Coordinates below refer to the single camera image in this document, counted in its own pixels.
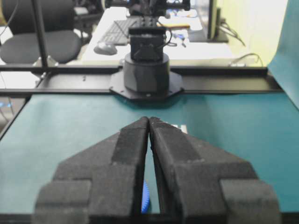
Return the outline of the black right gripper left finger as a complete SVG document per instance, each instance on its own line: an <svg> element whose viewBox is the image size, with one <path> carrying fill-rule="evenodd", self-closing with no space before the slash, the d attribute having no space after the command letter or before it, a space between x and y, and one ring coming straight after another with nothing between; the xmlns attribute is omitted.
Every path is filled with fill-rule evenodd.
<svg viewBox="0 0 299 224"><path fill-rule="evenodd" d="M36 224L128 224L141 213L149 120L61 161L37 197Z"/></svg>

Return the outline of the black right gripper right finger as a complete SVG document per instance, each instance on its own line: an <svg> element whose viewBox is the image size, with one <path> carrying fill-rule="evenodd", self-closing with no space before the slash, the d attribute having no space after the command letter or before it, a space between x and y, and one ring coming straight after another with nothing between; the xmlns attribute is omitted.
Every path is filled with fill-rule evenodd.
<svg viewBox="0 0 299 224"><path fill-rule="evenodd" d="M152 117L153 152L185 224L279 224L273 187L252 164Z"/></svg>

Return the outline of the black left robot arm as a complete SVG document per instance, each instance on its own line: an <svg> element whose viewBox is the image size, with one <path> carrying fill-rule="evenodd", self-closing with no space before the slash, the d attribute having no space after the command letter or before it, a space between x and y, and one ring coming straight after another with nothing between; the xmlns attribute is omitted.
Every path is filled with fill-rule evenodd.
<svg viewBox="0 0 299 224"><path fill-rule="evenodd" d="M123 65L124 85L138 93L159 93L170 85L169 57L163 48L166 40L164 25L158 18L168 9L190 10L190 1L169 3L165 0L106 0L105 7L126 7L138 17L137 25L128 29L130 53Z"/></svg>

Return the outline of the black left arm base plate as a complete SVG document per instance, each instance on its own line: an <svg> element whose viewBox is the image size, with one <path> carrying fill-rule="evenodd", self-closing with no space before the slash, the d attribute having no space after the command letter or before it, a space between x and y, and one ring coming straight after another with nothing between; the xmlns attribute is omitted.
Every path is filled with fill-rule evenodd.
<svg viewBox="0 0 299 224"><path fill-rule="evenodd" d="M111 76L109 90L133 101L161 101L183 90L181 75L128 75L120 71Z"/></svg>

